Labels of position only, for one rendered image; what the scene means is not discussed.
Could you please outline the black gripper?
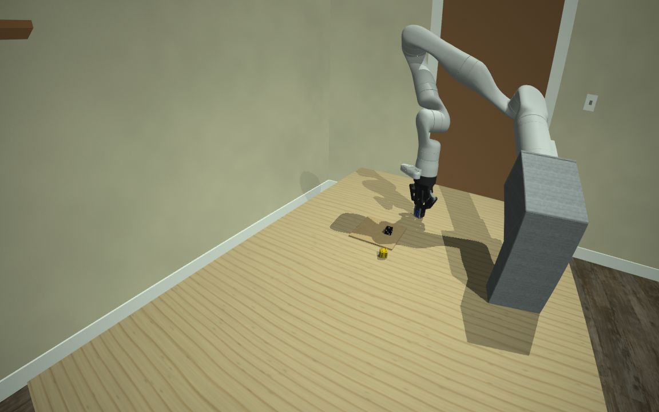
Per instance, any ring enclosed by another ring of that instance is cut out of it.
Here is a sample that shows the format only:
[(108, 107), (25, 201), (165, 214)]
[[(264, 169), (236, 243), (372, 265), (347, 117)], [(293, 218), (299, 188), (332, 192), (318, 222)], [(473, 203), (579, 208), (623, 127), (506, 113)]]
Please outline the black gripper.
[(419, 210), (418, 218), (423, 218), (426, 209), (431, 209), (432, 205), (436, 203), (438, 198), (432, 194), (432, 186), (435, 184), (436, 177), (423, 176), (420, 176), (417, 180), (414, 179), (414, 184), (410, 184), (411, 199), (414, 201), (414, 214), (415, 211)]

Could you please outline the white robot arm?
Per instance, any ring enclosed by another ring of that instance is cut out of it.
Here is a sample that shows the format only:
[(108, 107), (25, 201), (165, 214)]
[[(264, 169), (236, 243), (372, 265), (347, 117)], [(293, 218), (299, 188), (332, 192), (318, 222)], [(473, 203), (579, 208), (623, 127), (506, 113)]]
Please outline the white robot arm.
[(413, 179), (437, 176), (441, 144), (430, 139), (428, 134), (444, 133), (450, 127), (449, 113), (428, 68), (427, 53), (436, 58), (452, 78), (484, 97), (514, 121), (516, 159), (521, 150), (558, 157), (556, 143), (551, 140), (547, 128), (546, 100), (538, 89), (523, 85), (509, 99), (498, 89), (483, 62), (418, 25), (404, 27), (401, 49), (410, 66), (418, 104), (424, 108), (416, 116), (418, 159), (415, 166), (401, 164), (400, 171), (404, 174)]

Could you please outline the tan flat mat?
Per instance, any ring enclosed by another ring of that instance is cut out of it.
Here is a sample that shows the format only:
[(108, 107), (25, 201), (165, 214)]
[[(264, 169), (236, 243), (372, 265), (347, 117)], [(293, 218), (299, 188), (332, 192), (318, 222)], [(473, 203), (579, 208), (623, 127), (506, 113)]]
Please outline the tan flat mat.
[[(384, 234), (386, 226), (393, 227), (391, 235)], [(368, 216), (348, 236), (393, 250), (406, 228), (399, 224)]]

